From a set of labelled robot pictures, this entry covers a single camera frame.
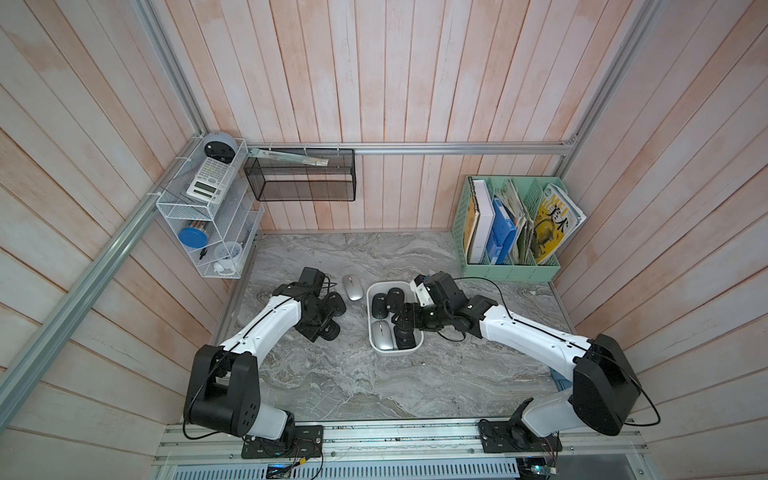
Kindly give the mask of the white book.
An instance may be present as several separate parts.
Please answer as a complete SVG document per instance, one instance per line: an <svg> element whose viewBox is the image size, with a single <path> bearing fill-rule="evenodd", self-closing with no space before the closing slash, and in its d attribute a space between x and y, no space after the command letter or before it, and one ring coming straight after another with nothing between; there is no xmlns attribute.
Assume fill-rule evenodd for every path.
<svg viewBox="0 0 768 480"><path fill-rule="evenodd" d="M495 211L485 180L472 180L473 230L468 250L468 263L480 264L492 232Z"/></svg>

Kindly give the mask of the yellow magazine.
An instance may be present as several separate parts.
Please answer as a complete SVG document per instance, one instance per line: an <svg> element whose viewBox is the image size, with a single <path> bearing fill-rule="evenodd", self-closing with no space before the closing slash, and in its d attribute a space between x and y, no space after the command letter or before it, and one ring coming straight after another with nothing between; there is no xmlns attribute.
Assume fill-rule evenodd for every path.
<svg viewBox="0 0 768 480"><path fill-rule="evenodd" d="M549 183L534 218L531 252L537 265L544 264L586 222L585 212L560 186Z"/></svg>

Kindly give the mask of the blue wallet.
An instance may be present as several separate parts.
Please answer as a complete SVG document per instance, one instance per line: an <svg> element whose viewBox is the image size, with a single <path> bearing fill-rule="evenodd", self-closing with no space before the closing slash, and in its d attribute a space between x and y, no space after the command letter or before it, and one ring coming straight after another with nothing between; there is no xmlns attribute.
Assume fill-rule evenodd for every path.
<svg viewBox="0 0 768 480"><path fill-rule="evenodd" d="M568 390L573 386L573 383L570 380L568 380L565 376L563 376L556 370L551 369L550 373L551 373L551 378L558 391Z"/></svg>

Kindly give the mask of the white calculator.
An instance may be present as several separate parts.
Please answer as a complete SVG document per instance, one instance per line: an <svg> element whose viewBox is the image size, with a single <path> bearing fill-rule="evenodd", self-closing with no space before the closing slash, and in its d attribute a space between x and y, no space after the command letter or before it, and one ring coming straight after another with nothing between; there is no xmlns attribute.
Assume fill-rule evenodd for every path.
<svg viewBox="0 0 768 480"><path fill-rule="evenodd" d="M190 198L220 204L234 181L236 170L219 160L206 157L186 190Z"/></svg>

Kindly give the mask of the silver mouse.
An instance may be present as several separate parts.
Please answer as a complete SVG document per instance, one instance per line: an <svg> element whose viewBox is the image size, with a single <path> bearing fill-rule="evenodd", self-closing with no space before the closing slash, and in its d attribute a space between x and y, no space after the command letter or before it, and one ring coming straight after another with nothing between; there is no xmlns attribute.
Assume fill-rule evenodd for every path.
<svg viewBox="0 0 768 480"><path fill-rule="evenodd" d="M350 301L359 301L365 295L365 290L357 275L345 275L342 278L342 285Z"/></svg>
<svg viewBox="0 0 768 480"><path fill-rule="evenodd" d="M396 348L390 324L386 320L371 324L371 340L373 346L380 351L392 351Z"/></svg>

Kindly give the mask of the black mouse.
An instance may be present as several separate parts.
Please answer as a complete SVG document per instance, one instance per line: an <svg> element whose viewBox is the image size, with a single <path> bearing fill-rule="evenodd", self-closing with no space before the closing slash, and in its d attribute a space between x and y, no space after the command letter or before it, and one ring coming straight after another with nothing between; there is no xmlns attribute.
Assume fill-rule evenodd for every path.
<svg viewBox="0 0 768 480"><path fill-rule="evenodd" d="M401 288L391 288L386 294L386 307L392 314L399 313L405 303L404 291Z"/></svg>
<svg viewBox="0 0 768 480"><path fill-rule="evenodd" d="M412 322L401 319L394 327L395 342L399 350L411 350L417 346L415 327Z"/></svg>
<svg viewBox="0 0 768 480"><path fill-rule="evenodd" d="M339 317L346 313L346 304L338 292L331 292L325 298L325 303L331 311L333 317Z"/></svg>
<svg viewBox="0 0 768 480"><path fill-rule="evenodd" d="M377 293L373 296L370 304L371 317L377 320L385 320L389 316L389 310L387 307L387 295L385 293Z"/></svg>
<svg viewBox="0 0 768 480"><path fill-rule="evenodd" d="M320 337L326 341L333 341L338 337L340 331L340 325L336 321L330 320L321 330Z"/></svg>

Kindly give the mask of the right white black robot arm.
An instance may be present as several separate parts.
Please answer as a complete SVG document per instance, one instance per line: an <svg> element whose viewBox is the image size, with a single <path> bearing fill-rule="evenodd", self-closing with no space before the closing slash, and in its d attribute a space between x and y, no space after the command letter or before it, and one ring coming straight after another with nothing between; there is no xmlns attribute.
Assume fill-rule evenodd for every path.
<svg viewBox="0 0 768 480"><path fill-rule="evenodd" d="M467 296L446 272L419 275L407 293L385 296L398 347L411 347L416 331L451 327L463 336L499 343L558 372L570 387L545 398L529 398L496 436L516 450L534 449L557 433L588 427L616 436L642 385L618 342L600 334L587 338L566 333L513 313L503 298Z"/></svg>

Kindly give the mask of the white round speaker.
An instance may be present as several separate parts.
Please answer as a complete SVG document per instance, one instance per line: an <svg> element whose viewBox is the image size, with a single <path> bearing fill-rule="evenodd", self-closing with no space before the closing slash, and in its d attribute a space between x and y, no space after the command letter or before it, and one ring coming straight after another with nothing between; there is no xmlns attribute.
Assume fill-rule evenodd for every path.
<svg viewBox="0 0 768 480"><path fill-rule="evenodd" d="M203 138L203 151L207 158L231 164L238 151L237 141L224 132L211 132Z"/></svg>

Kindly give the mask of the blue lid container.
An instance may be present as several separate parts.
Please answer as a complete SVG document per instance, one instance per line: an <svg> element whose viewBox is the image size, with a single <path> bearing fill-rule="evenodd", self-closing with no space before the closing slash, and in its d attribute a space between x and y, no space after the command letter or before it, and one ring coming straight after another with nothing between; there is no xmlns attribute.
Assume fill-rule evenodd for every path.
<svg viewBox="0 0 768 480"><path fill-rule="evenodd" d="M177 237L185 247L190 249L201 249L204 248L209 241L207 228L208 223L206 221L190 221L186 226L179 230Z"/></svg>

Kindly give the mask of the papers in organizer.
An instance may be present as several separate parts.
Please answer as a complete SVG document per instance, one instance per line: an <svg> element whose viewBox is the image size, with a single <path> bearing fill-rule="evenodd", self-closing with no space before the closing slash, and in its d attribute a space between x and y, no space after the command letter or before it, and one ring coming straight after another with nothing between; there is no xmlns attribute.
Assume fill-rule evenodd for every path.
<svg viewBox="0 0 768 480"><path fill-rule="evenodd" d="M496 263L503 264L509 258L512 263L519 263L525 259L526 236L530 233L532 220L511 179L507 179L496 191L494 206L499 220L496 242L500 247Z"/></svg>

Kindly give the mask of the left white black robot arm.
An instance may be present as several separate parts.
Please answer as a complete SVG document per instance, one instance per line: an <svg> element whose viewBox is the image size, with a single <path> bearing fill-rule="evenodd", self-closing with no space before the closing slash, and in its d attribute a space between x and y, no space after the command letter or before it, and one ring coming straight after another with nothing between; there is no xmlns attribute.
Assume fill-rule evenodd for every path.
<svg viewBox="0 0 768 480"><path fill-rule="evenodd" d="M182 424L245 440L292 443L294 416L262 403L259 368L291 330L311 342L338 337L335 319L346 306L333 286L325 273L306 267L298 281L278 286L242 330L219 345L200 347L193 359Z"/></svg>

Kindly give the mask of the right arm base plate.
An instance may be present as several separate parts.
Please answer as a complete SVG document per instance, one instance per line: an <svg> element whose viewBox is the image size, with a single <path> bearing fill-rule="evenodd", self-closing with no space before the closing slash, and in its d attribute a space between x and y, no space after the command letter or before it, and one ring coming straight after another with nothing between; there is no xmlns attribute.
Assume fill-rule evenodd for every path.
<svg viewBox="0 0 768 480"><path fill-rule="evenodd" d="M562 443L557 435L537 437L522 424L508 420L490 421L481 419L477 423L484 453L559 453Z"/></svg>

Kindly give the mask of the blue folder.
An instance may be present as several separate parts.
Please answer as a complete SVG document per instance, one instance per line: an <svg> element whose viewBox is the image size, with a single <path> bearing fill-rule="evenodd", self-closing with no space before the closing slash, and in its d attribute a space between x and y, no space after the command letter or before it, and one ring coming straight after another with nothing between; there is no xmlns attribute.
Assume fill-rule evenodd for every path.
<svg viewBox="0 0 768 480"><path fill-rule="evenodd" d="M509 256L518 231L514 217L498 197L493 198L492 206L494 220L486 245L486 254L490 264L499 265L503 264Z"/></svg>

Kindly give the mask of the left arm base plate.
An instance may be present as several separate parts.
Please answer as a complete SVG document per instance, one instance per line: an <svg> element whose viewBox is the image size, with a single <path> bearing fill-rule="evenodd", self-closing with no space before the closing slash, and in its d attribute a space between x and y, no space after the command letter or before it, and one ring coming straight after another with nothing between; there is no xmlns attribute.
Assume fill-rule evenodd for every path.
<svg viewBox="0 0 768 480"><path fill-rule="evenodd" d="M241 451L245 460L310 459L322 456L324 427L322 425L294 426L277 440L247 437Z"/></svg>

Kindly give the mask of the white storage box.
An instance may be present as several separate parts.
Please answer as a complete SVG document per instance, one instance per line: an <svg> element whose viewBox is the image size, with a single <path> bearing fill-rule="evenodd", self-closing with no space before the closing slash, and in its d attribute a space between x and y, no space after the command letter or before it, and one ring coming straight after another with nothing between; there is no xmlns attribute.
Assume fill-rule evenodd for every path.
<svg viewBox="0 0 768 480"><path fill-rule="evenodd" d="M375 313L380 312L380 308L374 307L375 297L379 294L386 296L393 288L399 288L403 291L405 303L416 301L416 296L411 291L409 283L402 280L377 282L369 286L366 292L369 343L374 351L383 357L397 357L415 353L424 343L424 334L420 330L415 330L413 332L415 343L409 348L400 348L396 343L392 314L388 313L382 318L375 316Z"/></svg>

